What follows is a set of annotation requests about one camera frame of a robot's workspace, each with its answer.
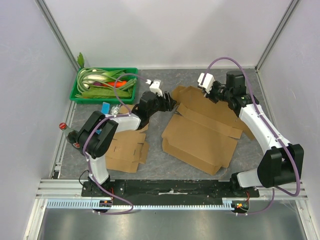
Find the large cardboard box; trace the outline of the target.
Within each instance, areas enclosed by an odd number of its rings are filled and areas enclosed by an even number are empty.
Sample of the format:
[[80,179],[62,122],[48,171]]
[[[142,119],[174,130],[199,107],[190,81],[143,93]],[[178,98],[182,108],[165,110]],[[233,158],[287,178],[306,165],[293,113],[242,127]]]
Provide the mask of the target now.
[[213,103],[199,88],[179,85],[172,92],[177,102],[162,137],[167,154],[207,174],[228,168],[242,134],[253,133],[226,102]]

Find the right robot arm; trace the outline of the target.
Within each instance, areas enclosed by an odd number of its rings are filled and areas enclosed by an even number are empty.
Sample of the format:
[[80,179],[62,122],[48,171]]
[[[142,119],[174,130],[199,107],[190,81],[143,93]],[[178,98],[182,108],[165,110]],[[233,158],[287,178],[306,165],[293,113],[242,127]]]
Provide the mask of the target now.
[[203,73],[197,80],[204,96],[214,103],[226,102],[235,115],[246,124],[259,143],[263,158],[257,168],[234,173],[229,191],[235,197],[242,196],[247,188],[262,186],[280,189],[282,185],[295,183],[300,193],[304,149],[300,144],[292,144],[276,129],[263,112],[254,95],[247,93],[245,75],[239,70],[226,74],[222,84],[209,73]]

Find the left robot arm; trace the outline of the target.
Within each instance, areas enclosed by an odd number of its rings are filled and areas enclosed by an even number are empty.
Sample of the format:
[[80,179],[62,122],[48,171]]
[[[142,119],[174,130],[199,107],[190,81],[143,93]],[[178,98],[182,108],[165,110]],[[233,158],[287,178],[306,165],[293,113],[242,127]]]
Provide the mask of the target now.
[[136,131],[144,128],[150,117],[157,112],[170,112],[177,101],[169,92],[159,96],[151,91],[142,94],[139,103],[126,114],[105,115],[94,111],[80,131],[75,135],[80,152],[88,162],[89,178],[94,182],[92,191],[99,197],[110,191],[110,175],[106,168],[105,154],[114,135],[124,131]]

